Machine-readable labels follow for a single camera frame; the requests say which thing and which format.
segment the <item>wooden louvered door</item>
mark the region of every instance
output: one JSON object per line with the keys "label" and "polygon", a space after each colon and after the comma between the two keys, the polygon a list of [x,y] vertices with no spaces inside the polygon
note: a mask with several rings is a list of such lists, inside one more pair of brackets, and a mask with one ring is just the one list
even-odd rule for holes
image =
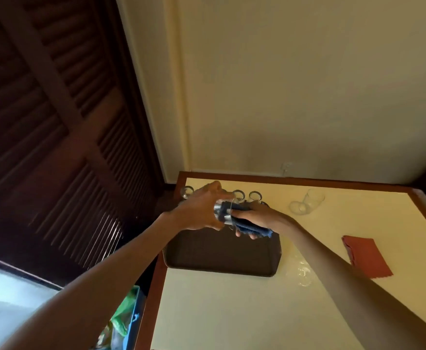
{"label": "wooden louvered door", "polygon": [[0,264],[57,286],[114,252],[163,186],[100,6],[0,0]]}

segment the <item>green plastic bag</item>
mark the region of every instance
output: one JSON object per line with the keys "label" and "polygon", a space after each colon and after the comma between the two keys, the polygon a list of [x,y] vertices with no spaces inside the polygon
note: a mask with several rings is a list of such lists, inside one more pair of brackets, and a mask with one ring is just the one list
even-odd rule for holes
{"label": "green plastic bag", "polygon": [[132,311],[134,310],[135,301],[137,301],[138,289],[138,286],[134,286],[129,291],[111,318],[114,329],[122,336],[127,335],[127,327],[132,320]]}

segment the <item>forearm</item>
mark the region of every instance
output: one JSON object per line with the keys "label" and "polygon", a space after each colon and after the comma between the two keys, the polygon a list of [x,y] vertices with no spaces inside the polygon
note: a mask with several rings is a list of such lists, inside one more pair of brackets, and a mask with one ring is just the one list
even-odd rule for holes
{"label": "forearm", "polygon": [[291,217],[275,230],[294,242],[367,350],[426,349],[426,323],[323,245]]}
{"label": "forearm", "polygon": [[172,213],[71,282],[1,347],[88,349],[141,273],[180,230]]}

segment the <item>electrical outlet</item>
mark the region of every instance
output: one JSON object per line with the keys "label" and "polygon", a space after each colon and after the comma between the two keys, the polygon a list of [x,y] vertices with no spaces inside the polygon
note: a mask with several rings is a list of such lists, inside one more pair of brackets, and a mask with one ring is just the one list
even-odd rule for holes
{"label": "electrical outlet", "polygon": [[292,162],[283,162],[281,164],[281,172],[282,176],[285,177],[287,173],[289,173],[289,170],[292,167]]}

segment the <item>red napkin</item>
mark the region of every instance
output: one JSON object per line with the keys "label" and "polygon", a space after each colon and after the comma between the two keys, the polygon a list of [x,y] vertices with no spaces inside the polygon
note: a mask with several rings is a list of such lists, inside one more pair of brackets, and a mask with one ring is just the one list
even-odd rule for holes
{"label": "red napkin", "polygon": [[367,277],[374,279],[392,275],[372,238],[343,236],[342,240],[349,254],[350,263]]}

